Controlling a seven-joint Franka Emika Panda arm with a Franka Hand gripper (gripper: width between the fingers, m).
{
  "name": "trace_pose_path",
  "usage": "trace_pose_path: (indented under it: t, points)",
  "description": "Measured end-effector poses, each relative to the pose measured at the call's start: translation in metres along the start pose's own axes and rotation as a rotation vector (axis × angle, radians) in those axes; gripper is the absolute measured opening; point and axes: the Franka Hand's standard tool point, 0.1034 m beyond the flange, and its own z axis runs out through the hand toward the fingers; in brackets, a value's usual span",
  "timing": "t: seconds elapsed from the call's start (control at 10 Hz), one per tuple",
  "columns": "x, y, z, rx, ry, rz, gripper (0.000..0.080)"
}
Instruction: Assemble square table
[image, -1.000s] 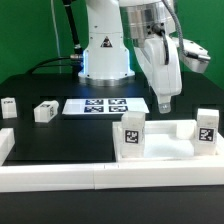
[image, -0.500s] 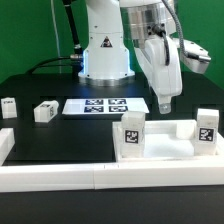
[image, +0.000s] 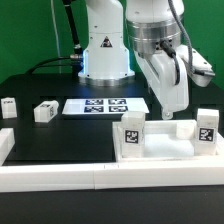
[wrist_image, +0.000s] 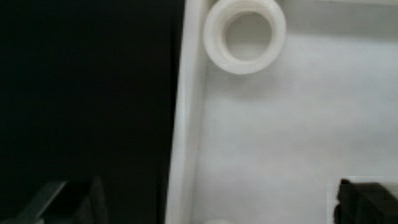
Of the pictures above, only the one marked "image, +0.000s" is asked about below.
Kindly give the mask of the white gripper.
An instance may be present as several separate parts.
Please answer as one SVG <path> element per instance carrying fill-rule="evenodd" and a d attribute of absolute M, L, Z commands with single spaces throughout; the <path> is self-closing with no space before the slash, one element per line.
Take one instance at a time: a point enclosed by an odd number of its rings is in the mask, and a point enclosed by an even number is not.
<path fill-rule="evenodd" d="M 175 84 L 175 61 L 164 51 L 143 56 L 135 52 L 135 57 L 148 86 L 161 105 L 162 118 L 172 119 L 175 112 L 185 110 L 189 105 L 189 93 L 187 71 L 182 59 L 179 56 L 176 57 L 180 68 L 180 82 Z"/>

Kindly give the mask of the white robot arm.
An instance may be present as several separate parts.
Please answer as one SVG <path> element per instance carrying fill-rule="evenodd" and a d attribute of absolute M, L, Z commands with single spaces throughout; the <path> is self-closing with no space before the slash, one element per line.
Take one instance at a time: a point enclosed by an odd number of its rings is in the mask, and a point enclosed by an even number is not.
<path fill-rule="evenodd" d="M 114 86 L 132 79 L 134 54 L 148 86 L 162 107 L 162 117 L 188 107 L 181 46 L 183 0 L 85 0 L 89 42 L 84 50 L 83 83 Z"/>

